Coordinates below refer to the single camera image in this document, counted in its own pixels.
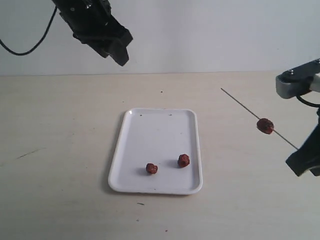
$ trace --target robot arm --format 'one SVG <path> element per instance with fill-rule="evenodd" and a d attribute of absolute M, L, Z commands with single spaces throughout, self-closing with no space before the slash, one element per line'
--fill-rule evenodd
<path fill-rule="evenodd" d="M 318 108 L 318 125 L 302 147 L 287 160 L 287 165 L 299 177 L 310 170 L 320 176 L 320 104 L 304 100 L 301 96 L 311 91 L 320 92 L 320 59 L 285 71 L 276 77 L 276 92 L 284 99 L 296 97 L 310 107 Z"/>
<path fill-rule="evenodd" d="M 127 46 L 133 40 L 129 30 L 111 14 L 108 0 L 52 0 L 73 37 L 87 44 L 103 58 L 110 56 L 120 66 L 128 60 Z"/>

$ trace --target tray rim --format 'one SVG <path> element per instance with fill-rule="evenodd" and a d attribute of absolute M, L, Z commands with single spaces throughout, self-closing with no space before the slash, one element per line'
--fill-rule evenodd
<path fill-rule="evenodd" d="M 160 110 L 169 110 L 169 111 L 187 111 L 190 112 L 194 117 L 194 127 L 195 127 L 195 135 L 196 135 L 196 148 L 197 148 L 197 165 L 198 165 L 198 174 L 199 174 L 199 184 L 197 187 L 195 187 L 192 190 L 181 190 L 181 191 L 175 191 L 175 192 L 167 192 L 167 191 L 137 191 L 134 189 L 123 189 L 115 186 L 112 181 L 112 173 L 114 172 L 115 168 L 115 162 L 119 151 L 119 143 L 121 141 L 121 136 L 123 134 L 124 130 L 124 123 L 127 121 L 127 118 L 131 114 L 130 112 L 133 112 L 135 110 L 150 110 L 150 111 L 160 111 Z M 202 163 L 201 163 L 201 149 L 200 149 L 200 138 L 199 138 L 199 131 L 198 131 L 198 118 L 197 114 L 188 108 L 152 108 L 152 107 L 134 107 L 129 110 L 127 110 L 124 114 L 121 128 L 119 131 L 118 139 L 116 141 L 116 146 L 114 149 L 113 157 L 112 157 L 112 163 L 110 166 L 109 174 L 108 174 L 108 185 L 110 188 L 116 192 L 119 193 L 137 193 L 137 194 L 165 194 L 165 195 L 192 195 L 198 193 L 201 188 L 203 187 L 204 179 L 203 179 L 203 171 L 202 171 Z"/>

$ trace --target beige tabletop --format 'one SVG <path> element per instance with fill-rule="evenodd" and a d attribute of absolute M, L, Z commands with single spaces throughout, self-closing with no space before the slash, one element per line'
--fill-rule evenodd
<path fill-rule="evenodd" d="M 316 109 L 281 99 L 277 74 L 0 77 L 0 239 L 319 239 L 320 178 L 297 177 L 285 163 L 295 149 L 259 132 L 257 119 L 221 91 L 299 147 Z M 200 192 L 109 188 L 122 117 L 135 107 L 196 112 Z"/>

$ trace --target wall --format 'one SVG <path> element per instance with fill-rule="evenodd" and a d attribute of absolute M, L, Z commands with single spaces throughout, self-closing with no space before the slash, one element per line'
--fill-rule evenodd
<path fill-rule="evenodd" d="M 0 75 L 186 73 L 285 70 L 320 57 L 319 0 L 111 0 L 134 37 L 125 67 L 73 39 L 57 15 L 47 39 L 17 57 L 0 48 Z M 29 50 L 42 36 L 50 0 L 3 1 L 0 37 Z"/>

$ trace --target white tray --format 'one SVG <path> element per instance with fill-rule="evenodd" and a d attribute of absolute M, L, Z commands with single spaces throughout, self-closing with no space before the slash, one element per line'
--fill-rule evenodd
<path fill-rule="evenodd" d="M 190 165 L 178 167 L 181 154 Z M 158 166 L 156 174 L 146 165 Z M 108 177 L 117 192 L 190 195 L 203 185 L 196 114 L 188 109 L 133 108 L 125 113 Z"/>

